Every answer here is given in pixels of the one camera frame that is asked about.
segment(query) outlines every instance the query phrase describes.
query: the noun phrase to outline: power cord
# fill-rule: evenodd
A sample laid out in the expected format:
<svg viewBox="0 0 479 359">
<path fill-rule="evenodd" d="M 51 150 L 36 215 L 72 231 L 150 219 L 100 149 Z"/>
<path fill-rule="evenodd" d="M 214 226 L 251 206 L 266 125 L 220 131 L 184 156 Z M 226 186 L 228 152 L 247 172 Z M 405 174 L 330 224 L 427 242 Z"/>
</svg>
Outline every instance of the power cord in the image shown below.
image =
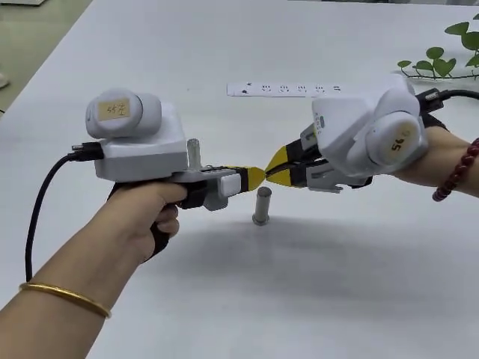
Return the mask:
<svg viewBox="0 0 479 359">
<path fill-rule="evenodd" d="M 444 101 L 452 97 L 468 97 L 469 99 L 479 99 L 479 92 L 470 90 L 444 90 L 439 91 L 432 88 L 416 95 L 421 106 L 422 114 L 429 114 L 432 111 L 444 107 Z"/>
<path fill-rule="evenodd" d="M 85 161 L 94 161 L 97 159 L 103 159 L 103 149 L 99 142 L 86 142 L 79 146 L 72 147 L 73 152 L 62 157 L 46 175 L 45 180 L 38 191 L 37 200 L 33 207 L 33 212 L 31 214 L 30 226 L 28 227 L 27 242 L 25 246 L 25 276 L 26 281 L 29 282 L 33 276 L 33 266 L 31 262 L 31 253 L 33 251 L 33 241 L 35 237 L 35 230 L 37 229 L 38 217 L 40 215 L 40 209 L 42 206 L 43 199 L 45 197 L 46 190 L 48 189 L 53 177 L 56 175 L 58 170 L 68 162 L 85 162 Z"/>
</svg>

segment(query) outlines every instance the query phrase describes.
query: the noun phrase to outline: metal cylinder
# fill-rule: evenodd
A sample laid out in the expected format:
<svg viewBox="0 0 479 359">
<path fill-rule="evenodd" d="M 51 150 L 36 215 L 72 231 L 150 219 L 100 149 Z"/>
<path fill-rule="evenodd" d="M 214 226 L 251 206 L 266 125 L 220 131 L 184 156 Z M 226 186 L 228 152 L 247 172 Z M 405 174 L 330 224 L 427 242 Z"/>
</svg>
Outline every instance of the metal cylinder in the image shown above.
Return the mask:
<svg viewBox="0 0 479 359">
<path fill-rule="evenodd" d="M 256 208 L 253 214 L 253 223 L 257 226 L 264 226 L 269 221 L 269 202 L 271 200 L 271 189 L 260 187 L 256 195 Z"/>
<path fill-rule="evenodd" d="M 200 141 L 197 138 L 191 138 L 186 143 L 188 150 L 188 167 L 190 170 L 201 169 Z"/>
</svg>

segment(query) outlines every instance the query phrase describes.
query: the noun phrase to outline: red bead bracelet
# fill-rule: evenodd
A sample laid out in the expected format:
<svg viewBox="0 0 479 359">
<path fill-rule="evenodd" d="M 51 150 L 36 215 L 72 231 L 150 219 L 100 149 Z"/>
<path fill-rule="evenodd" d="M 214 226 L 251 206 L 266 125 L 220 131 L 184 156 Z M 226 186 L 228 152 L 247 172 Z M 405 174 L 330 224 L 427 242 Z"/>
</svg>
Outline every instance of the red bead bracelet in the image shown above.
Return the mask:
<svg viewBox="0 0 479 359">
<path fill-rule="evenodd" d="M 439 186 L 433 194 L 433 200 L 440 202 L 445 200 L 451 192 L 456 189 L 457 185 L 464 179 L 466 174 L 471 169 L 476 157 L 479 155 L 479 138 L 477 138 L 468 147 L 466 153 L 459 164 L 454 168 L 453 173 L 448 177 L 445 182 Z"/>
</svg>

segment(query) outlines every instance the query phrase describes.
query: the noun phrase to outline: white table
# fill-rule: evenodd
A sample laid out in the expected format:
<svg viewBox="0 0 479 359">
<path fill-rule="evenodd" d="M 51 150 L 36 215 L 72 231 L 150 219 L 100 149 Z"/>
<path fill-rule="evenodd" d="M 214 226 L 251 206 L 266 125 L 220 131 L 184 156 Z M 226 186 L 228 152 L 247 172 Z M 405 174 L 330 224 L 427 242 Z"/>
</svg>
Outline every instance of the white table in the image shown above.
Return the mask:
<svg viewBox="0 0 479 359">
<path fill-rule="evenodd" d="M 157 93 L 176 104 L 205 162 L 264 167 L 311 122 L 311 100 L 226 97 L 227 82 L 370 81 L 442 43 L 442 29 L 470 14 L 432 5 L 94 1 L 0 122 L 0 302 L 23 280 L 41 181 L 88 140 L 85 106 L 101 91 Z M 472 140 L 473 105 L 451 100 L 437 115 Z M 35 269 L 110 187 L 91 163 L 60 171 L 40 216 Z M 254 193 L 221 212 L 181 212 L 181 234 L 138 270 L 91 358 L 477 355 L 477 200 L 455 194 L 437 204 L 431 188 L 391 177 L 342 194 L 272 190 L 266 227 L 251 223 Z"/>
</svg>

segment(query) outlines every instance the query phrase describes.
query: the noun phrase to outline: leaf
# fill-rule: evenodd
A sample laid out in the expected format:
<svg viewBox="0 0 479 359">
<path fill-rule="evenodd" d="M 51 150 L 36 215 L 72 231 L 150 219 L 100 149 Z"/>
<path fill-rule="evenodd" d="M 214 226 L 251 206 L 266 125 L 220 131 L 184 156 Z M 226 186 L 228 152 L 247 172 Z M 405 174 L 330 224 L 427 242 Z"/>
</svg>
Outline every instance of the leaf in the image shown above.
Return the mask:
<svg viewBox="0 0 479 359">
<path fill-rule="evenodd" d="M 408 67 L 412 62 L 409 60 L 402 60 L 397 63 L 397 65 L 403 69 L 404 67 Z"/>
<path fill-rule="evenodd" d="M 444 61 L 438 58 L 434 61 L 434 70 L 441 76 L 446 77 L 451 73 L 452 69 L 456 66 L 456 59 L 452 58 L 449 61 Z"/>
<path fill-rule="evenodd" d="M 430 62 L 427 62 L 424 60 L 418 61 L 418 63 L 416 64 L 414 68 L 418 70 L 433 71 L 433 65 Z"/>
<path fill-rule="evenodd" d="M 469 66 L 479 67 L 479 54 L 476 54 L 471 57 L 471 60 L 469 60 L 466 64 L 466 67 Z"/>
<path fill-rule="evenodd" d="M 460 22 L 445 29 L 446 34 L 463 36 L 469 29 L 468 22 Z"/>
<path fill-rule="evenodd" d="M 444 54 L 444 49 L 442 47 L 431 47 L 427 49 L 426 56 L 431 60 L 436 60 Z"/>
<path fill-rule="evenodd" d="M 471 31 L 461 37 L 463 46 L 468 50 L 479 50 L 479 31 Z"/>
</svg>

